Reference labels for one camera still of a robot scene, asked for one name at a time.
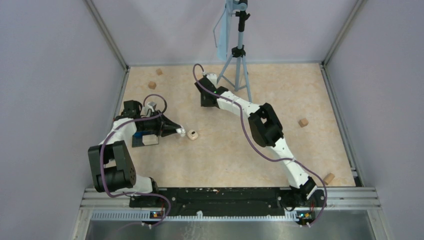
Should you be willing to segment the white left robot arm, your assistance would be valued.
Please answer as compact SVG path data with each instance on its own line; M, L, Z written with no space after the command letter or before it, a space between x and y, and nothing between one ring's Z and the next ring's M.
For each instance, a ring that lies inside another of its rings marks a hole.
M100 193L141 194L147 206L156 206L161 198L157 183L136 173L130 148L157 145L160 137L173 134L184 136L186 131L157 110L155 102L142 105L136 100L125 101L106 138L88 149L94 188Z

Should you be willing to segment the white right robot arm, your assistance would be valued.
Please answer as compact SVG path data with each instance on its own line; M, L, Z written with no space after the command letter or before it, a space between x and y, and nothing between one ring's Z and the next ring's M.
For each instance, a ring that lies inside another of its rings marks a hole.
M299 206L307 206L314 198L317 184L289 149L283 134L283 126L273 107L268 103L262 105L251 103L225 87L217 88L206 76L196 80L195 86L200 92L202 107L216 107L239 116L241 122L248 121L251 134L249 144L255 142L260 147L269 148L274 152L277 159L268 157L266 159L283 164L289 186L294 191L294 202Z

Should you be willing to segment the beige charging case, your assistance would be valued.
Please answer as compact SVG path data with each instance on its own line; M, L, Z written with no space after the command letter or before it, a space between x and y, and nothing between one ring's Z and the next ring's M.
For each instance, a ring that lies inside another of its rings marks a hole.
M199 137L199 134L195 130L189 130L186 135L192 141L195 141Z

